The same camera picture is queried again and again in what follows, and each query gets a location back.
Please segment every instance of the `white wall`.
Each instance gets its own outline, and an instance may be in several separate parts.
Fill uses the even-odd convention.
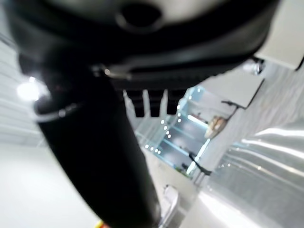
[[[48,149],[0,144],[0,183],[1,228],[92,228],[98,221]]]
[[[249,74],[238,67],[224,74],[210,77],[201,82],[200,86],[223,100],[230,100],[246,108],[262,81],[262,76]]]
[[[190,179],[175,171],[150,151],[144,148],[142,148],[142,151],[159,198],[162,195],[163,187],[169,184],[174,186],[188,203],[196,199],[197,191]]]
[[[267,41],[256,56],[291,69],[298,68],[304,57],[303,12],[303,0],[282,0]]]

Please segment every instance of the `reflective metal panel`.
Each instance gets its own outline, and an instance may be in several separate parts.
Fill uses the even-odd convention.
[[[226,212],[236,212],[235,218],[221,219],[227,227],[238,227],[240,216],[253,227],[303,227],[304,120],[232,145],[201,195],[207,207],[216,201],[228,208]],[[217,208],[221,216],[221,207]]]

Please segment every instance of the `ceiling light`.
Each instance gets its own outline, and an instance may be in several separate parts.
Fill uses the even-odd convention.
[[[17,87],[17,94],[25,101],[36,101],[40,97],[40,90],[36,83],[23,83]]]

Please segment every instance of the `stainless steel surface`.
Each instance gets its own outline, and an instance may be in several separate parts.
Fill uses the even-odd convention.
[[[200,200],[209,209],[217,205],[219,219],[227,227],[229,223],[245,227],[244,219],[250,224],[246,227],[302,227],[304,120],[266,129],[232,145]],[[220,218],[225,211],[232,215]]]

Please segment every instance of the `led light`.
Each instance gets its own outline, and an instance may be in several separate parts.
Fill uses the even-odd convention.
[[[18,96],[26,101],[36,101],[39,99],[40,90],[35,83],[23,83],[17,88]]]
[[[192,115],[188,115],[187,118],[188,118],[189,120],[191,120],[191,121],[193,121],[193,122],[195,122],[195,123],[197,123],[197,124],[203,126],[203,127],[208,127],[208,124],[203,123],[202,121],[200,121],[199,119],[195,118],[195,117],[192,116]]]

